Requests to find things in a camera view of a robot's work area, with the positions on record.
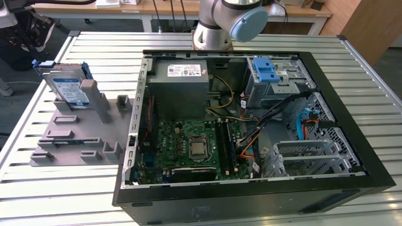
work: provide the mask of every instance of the blue drive bay bracket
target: blue drive bay bracket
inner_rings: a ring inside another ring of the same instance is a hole
[[[253,61],[259,82],[279,82],[281,78],[275,73],[275,66],[270,59],[266,57],[255,57]]]

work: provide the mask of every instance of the sticker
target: sticker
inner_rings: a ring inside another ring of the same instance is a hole
[[[246,109],[247,102],[246,102],[245,100],[241,100],[241,106],[242,106],[242,108],[245,108],[245,109]]]
[[[55,87],[66,99],[66,101],[75,106],[84,106],[90,104],[88,97],[82,91],[82,83],[78,79],[54,79]]]
[[[259,165],[255,162],[253,163],[253,169],[259,173]]]
[[[122,10],[122,13],[139,13],[138,10]]]
[[[286,76],[287,73],[286,73],[286,71],[277,71],[277,75]]]
[[[200,65],[170,65],[168,77],[192,77],[202,75]]]
[[[192,210],[191,210],[191,215],[195,218],[202,218],[202,217],[204,217],[208,214],[210,209],[211,209],[210,206],[194,207]]]
[[[262,151],[259,152],[259,154],[269,154],[270,149],[267,149],[266,147],[262,149]]]

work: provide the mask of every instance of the table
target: table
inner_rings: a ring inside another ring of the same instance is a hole
[[[156,0],[160,19],[172,19],[170,1]],[[199,3],[183,2],[188,20],[198,20]],[[96,8],[95,3],[91,5],[72,6],[55,4],[34,5],[40,15],[54,18],[95,18],[95,19],[140,19],[143,22],[144,32],[152,32],[151,20],[156,19],[156,12],[151,0],[142,0],[138,5],[123,5],[120,8]],[[286,6],[289,13],[289,22],[313,23],[309,35],[319,35],[326,20],[333,17],[333,13],[326,6],[321,11],[302,8],[299,6]],[[175,19],[183,20],[183,10],[180,1],[174,0]],[[283,22],[283,16],[270,16],[269,22]]]
[[[310,51],[397,186],[319,214],[286,215],[214,222],[229,226],[401,225],[402,103],[347,41],[334,36],[259,35],[233,42],[237,50]],[[82,32],[68,37],[58,62],[90,64],[108,98],[135,96],[143,49],[191,49],[188,33]],[[132,226],[111,205],[118,166],[39,167],[28,165],[55,106],[42,82],[0,152],[0,225]]]

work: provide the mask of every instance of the blue hard drive label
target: blue hard drive label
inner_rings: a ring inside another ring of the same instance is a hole
[[[55,87],[64,100],[74,106],[86,106],[90,104],[88,97],[82,91],[82,83],[78,79],[54,79]]]

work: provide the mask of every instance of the yellow wire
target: yellow wire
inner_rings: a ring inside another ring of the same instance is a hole
[[[219,79],[219,80],[226,84],[227,88],[230,89],[230,91],[231,91],[231,99],[230,99],[230,101],[229,101],[227,104],[225,104],[225,105],[222,105],[222,106],[211,106],[211,107],[207,107],[207,109],[221,109],[221,108],[225,108],[225,107],[227,107],[229,105],[231,105],[233,99],[234,99],[234,94],[233,94],[233,88],[231,88],[231,86],[227,84],[227,82],[226,82],[219,76],[214,75],[214,77],[215,77],[216,79]]]

